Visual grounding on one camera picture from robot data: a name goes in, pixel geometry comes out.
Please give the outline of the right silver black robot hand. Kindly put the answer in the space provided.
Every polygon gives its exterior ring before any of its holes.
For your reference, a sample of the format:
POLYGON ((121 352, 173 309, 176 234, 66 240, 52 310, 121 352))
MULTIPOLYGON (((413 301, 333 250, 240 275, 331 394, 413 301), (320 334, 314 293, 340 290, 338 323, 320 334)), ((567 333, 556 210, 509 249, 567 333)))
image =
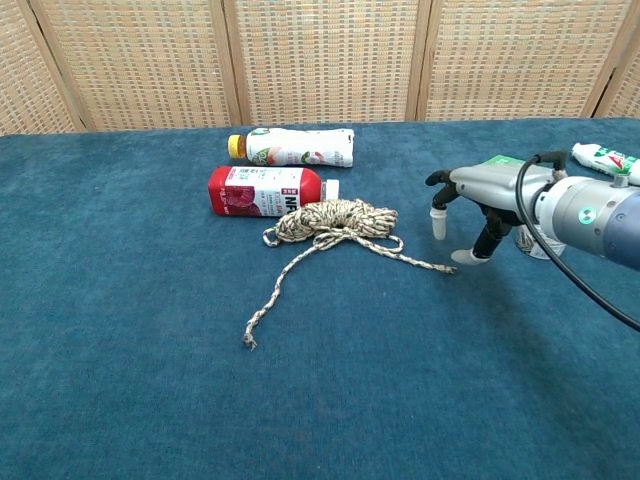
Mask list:
POLYGON ((434 195, 430 209, 434 238, 446 237, 448 204, 459 197, 469 199, 479 206, 485 225, 475 244, 469 249, 454 251, 451 259, 462 265, 487 262, 511 229, 524 224, 516 193, 521 193, 523 209, 534 220, 538 196, 566 177, 566 161, 567 155, 562 151, 536 154, 521 182, 517 178, 525 163, 504 155, 473 166, 434 171, 425 180, 428 186, 442 186, 434 195))

